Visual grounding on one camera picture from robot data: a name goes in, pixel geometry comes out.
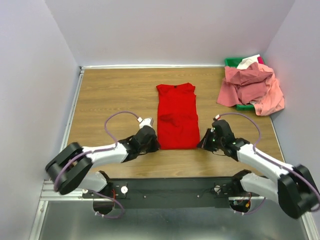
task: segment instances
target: white connector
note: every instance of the white connector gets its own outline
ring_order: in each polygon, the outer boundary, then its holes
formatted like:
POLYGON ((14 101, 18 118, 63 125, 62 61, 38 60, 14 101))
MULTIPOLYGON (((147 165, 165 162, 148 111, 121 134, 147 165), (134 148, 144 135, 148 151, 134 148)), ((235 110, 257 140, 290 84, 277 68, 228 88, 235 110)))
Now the white connector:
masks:
POLYGON ((152 128, 153 124, 154 124, 154 119, 152 117, 145 118, 140 122, 139 128, 142 129, 143 126, 149 126, 149 127, 152 128))
POLYGON ((214 117, 214 121, 218 121, 220 119, 220 115, 218 114, 217 116, 214 117))

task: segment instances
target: lavender wall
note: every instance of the lavender wall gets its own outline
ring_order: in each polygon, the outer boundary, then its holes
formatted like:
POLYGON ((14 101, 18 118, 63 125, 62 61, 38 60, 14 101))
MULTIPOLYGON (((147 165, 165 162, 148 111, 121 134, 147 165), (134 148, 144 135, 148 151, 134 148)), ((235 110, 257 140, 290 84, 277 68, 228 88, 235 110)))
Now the lavender wall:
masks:
MULTIPOLYGON (((279 78, 286 108, 272 116, 285 160, 307 166, 320 187, 320 1, 296 0, 265 58, 279 78)), ((320 227, 320 212, 313 214, 320 227)))
POLYGON ((78 65, 43 0, 0 1, 0 239, 26 240, 78 65))
POLYGON ((264 52, 294 0, 45 0, 82 66, 223 64, 264 52))

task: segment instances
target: wire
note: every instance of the wire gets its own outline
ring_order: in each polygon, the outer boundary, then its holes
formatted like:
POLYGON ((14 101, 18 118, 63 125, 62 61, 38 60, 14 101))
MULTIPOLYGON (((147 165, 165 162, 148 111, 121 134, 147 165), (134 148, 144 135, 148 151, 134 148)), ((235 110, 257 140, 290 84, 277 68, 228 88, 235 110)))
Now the wire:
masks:
MULTIPOLYGON (((251 192, 249 192, 249 196, 250 196, 250 198, 249 198, 249 202, 250 202, 250 200, 251 200, 251 198, 252 198, 251 192)), ((247 197, 248 197, 248 196, 244 196, 243 198, 241 198, 241 199, 239 200, 238 204, 242 203, 242 201, 243 201, 245 198, 247 198, 247 197)))
POLYGON ((99 197, 101 197, 101 198, 109 199, 109 200, 113 201, 115 204, 117 204, 117 205, 121 208, 121 212, 120 212, 119 215, 117 215, 117 216, 107 216, 107 215, 101 214, 101 213, 98 212, 98 211, 95 212, 96 215, 101 216, 101 217, 103 217, 103 218, 105 218, 105 219, 119 219, 119 218, 121 218, 121 217, 125 214, 125 208, 124 208, 124 206, 122 206, 122 204, 121 204, 119 201, 117 201, 115 198, 112 198, 112 197, 109 197, 109 196, 105 196, 105 195, 103 195, 103 194, 101 194, 101 193, 98 193, 98 192, 96 192, 96 191, 93 191, 93 190, 90 190, 90 191, 92 191, 94 194, 96 194, 97 196, 99 196, 99 197))
MULTIPOLYGON (((253 125, 256 127, 256 129, 258 130, 258 133, 259 133, 259 137, 258 137, 258 140, 253 144, 253 151, 255 154, 257 154, 259 157, 263 158, 264 160, 268 161, 269 163, 272 163, 274 165, 276 165, 277 167, 281 168, 281 169, 284 169, 286 170, 287 172, 293 174, 295 177, 299 178, 301 181, 303 181, 307 186, 308 188, 315 194, 317 200, 318 200, 318 206, 314 209, 311 209, 311 212, 317 212, 319 209, 320 209, 320 194, 318 193, 317 189, 311 185, 310 182, 308 182, 303 176, 299 175, 297 172, 295 172, 294 170, 286 167, 286 166, 283 166, 273 160, 271 160, 270 158, 260 154, 257 149, 256 149, 256 146, 257 144, 260 142, 261 140, 261 131, 260 131, 260 128, 259 126, 256 124, 255 121, 253 121, 250 117, 248 117, 247 115, 244 115, 242 113, 239 113, 239 112, 227 112, 227 113, 223 113, 223 114, 220 114, 220 117, 222 116, 225 116, 225 115, 240 115, 242 117, 245 117, 246 119, 248 119, 250 122, 253 123, 253 125)), ((262 204, 265 202, 266 198, 263 199, 263 201, 261 202, 261 204, 253 211, 251 212, 246 212, 245 214, 251 214, 251 213, 255 213, 258 209, 261 208, 262 204)))
POLYGON ((114 141, 114 146, 112 147, 108 147, 108 148, 102 148, 102 149, 96 149, 94 151, 86 151, 86 152, 82 152, 76 156, 74 156, 69 162, 67 162, 67 164, 61 169, 61 171, 59 172, 59 174, 56 176, 55 180, 54 180, 54 183, 53 183, 53 189, 55 192, 58 192, 58 185, 59 185, 59 182, 60 182, 60 179, 61 179, 61 176, 65 173, 65 171, 67 170, 67 168, 69 168, 71 166, 71 164, 73 164, 76 160, 78 160, 79 158, 87 155, 87 154, 93 154, 95 152, 99 153, 99 152, 104 152, 104 151, 110 151, 110 150, 113 150, 115 149, 117 146, 118 146, 118 140, 117 138, 111 134, 111 132, 108 130, 107 128, 107 123, 110 119, 112 119, 114 116, 118 115, 118 114, 124 114, 124 113, 127 113, 127 114, 131 114, 131 115, 134 115, 137 119, 139 118, 139 116, 137 114, 135 114, 134 112, 132 111, 119 111, 119 112, 116 112, 115 114, 112 114, 111 116, 109 116, 105 122, 104 122, 104 130, 105 132, 113 139, 114 141))
POLYGON ((116 191, 114 189, 112 189, 111 191, 113 193, 113 199, 116 199, 116 191))
POLYGON ((217 153, 215 153, 214 151, 212 152, 214 155, 217 155, 217 156, 223 156, 223 157, 225 157, 225 156, 227 156, 227 155, 225 155, 225 154, 217 154, 217 153))

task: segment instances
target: wooden table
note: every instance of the wooden table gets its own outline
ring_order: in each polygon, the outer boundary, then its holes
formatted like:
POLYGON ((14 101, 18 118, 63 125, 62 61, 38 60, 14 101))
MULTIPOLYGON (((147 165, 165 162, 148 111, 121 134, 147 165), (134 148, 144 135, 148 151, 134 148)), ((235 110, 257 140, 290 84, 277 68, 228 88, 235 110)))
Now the wooden table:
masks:
MULTIPOLYGON (((68 142, 79 142, 82 146, 102 146, 113 140, 105 133, 104 122, 110 115, 122 111, 133 111, 142 118, 153 117, 157 128, 159 84, 179 85, 191 83, 195 86, 196 107, 200 138, 211 127, 217 114, 235 112, 232 107, 216 103, 223 68, 144 68, 144 69, 86 69, 80 88, 68 142)), ((269 117, 253 118, 262 132, 258 148, 276 159, 282 160, 275 132, 269 117)), ((254 125, 241 116, 225 116, 235 137, 254 143, 258 132, 254 125)), ((120 114, 108 123, 108 129, 120 140, 134 135, 139 124, 127 114, 120 114)), ((166 178, 166 177, 218 177, 233 176, 250 166, 236 162, 226 156, 214 155, 202 149, 159 150, 139 156, 121 164, 108 164, 93 171, 103 170, 111 178, 166 178)))

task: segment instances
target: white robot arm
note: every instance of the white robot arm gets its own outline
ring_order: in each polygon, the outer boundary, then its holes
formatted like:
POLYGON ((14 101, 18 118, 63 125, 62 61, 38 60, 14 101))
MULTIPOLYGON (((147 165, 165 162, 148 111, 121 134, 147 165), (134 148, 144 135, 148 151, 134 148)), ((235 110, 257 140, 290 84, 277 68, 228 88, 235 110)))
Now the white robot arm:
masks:
MULTIPOLYGON (((91 173, 90 168, 124 163, 160 148, 152 128, 153 119, 140 119, 139 122, 137 134, 111 145, 81 147, 77 142, 68 145, 45 167, 54 181, 56 192, 65 195, 81 188, 109 195, 112 186, 108 185, 108 175, 103 171, 91 173)), ((207 129, 198 147, 210 152, 222 150, 226 156, 254 167, 265 176, 243 170, 235 174, 229 184, 221 187, 225 196, 256 193, 276 202, 288 216, 295 219, 319 203, 319 191, 305 166, 281 162, 256 149, 245 139, 235 138, 225 120, 214 118, 212 128, 207 129)))

